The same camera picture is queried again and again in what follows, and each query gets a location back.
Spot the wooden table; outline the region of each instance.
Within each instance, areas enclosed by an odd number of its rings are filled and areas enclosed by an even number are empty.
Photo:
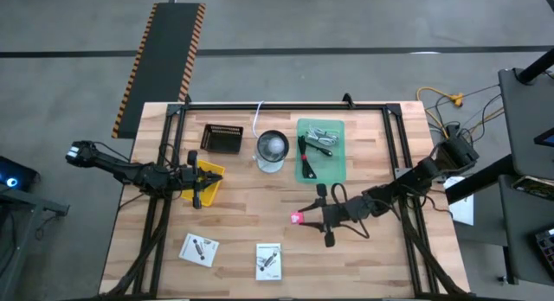
[[[423,105],[402,102],[404,124],[414,163],[433,147]],[[133,162],[156,160],[164,125],[165,103],[147,103],[142,113]],[[251,111],[187,111],[181,161],[186,152],[199,150],[204,126],[210,124],[244,127],[241,152],[224,155],[198,152],[199,159],[225,166],[222,185],[210,208],[195,210],[189,201],[178,199],[171,207],[170,225],[160,275],[159,298],[406,298],[413,296],[403,233],[391,213],[370,217],[365,225],[370,239],[352,231],[335,230],[337,244],[326,248],[323,234],[309,227],[290,224],[290,213],[312,203],[315,185],[294,179],[296,122],[299,118],[340,119],[345,122],[346,182],[348,195],[393,180],[383,117],[374,111],[262,111],[256,130],[282,131],[291,149],[277,174],[259,171],[252,159],[255,137]],[[395,130],[399,161],[402,151]],[[125,187],[121,202],[139,192]],[[438,208],[447,208],[444,195],[432,195]],[[100,292],[111,289],[139,253],[148,199],[138,199],[119,212],[106,261]],[[320,211],[312,211],[318,216]],[[467,277],[449,215],[423,211],[432,251],[457,285],[468,291]],[[218,240],[214,265],[198,266],[179,259],[187,233]],[[255,274],[256,243],[282,245],[283,280],[258,282]],[[419,257],[422,284],[427,277]],[[144,284],[150,283],[148,265]]]

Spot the black basket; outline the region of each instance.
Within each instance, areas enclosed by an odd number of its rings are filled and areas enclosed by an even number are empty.
[[[200,148],[217,153],[237,154],[241,150],[241,142],[242,127],[207,124]]]

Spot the black yellow striped ramp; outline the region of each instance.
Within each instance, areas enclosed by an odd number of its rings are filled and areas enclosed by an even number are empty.
[[[145,102],[184,101],[200,42],[203,3],[155,3],[113,126],[135,138]]]

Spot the white box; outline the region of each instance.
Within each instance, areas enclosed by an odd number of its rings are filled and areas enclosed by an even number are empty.
[[[187,234],[179,258],[201,266],[211,267],[219,243],[194,234]]]
[[[256,280],[281,280],[280,244],[256,245]]]

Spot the yellow bin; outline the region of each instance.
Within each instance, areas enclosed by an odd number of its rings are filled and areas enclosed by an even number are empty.
[[[225,167],[218,166],[214,163],[204,162],[203,160],[198,160],[198,167],[202,168],[202,170],[204,171],[211,171],[221,176],[223,176],[223,174],[225,173]],[[217,189],[219,189],[219,185],[222,183],[222,181],[223,180],[218,181],[217,183],[210,185],[204,191],[200,192],[200,202],[202,203],[202,206],[211,206],[211,203],[214,202],[214,199],[216,198]],[[187,189],[183,191],[183,193],[181,194],[181,198],[192,201],[192,190]]]

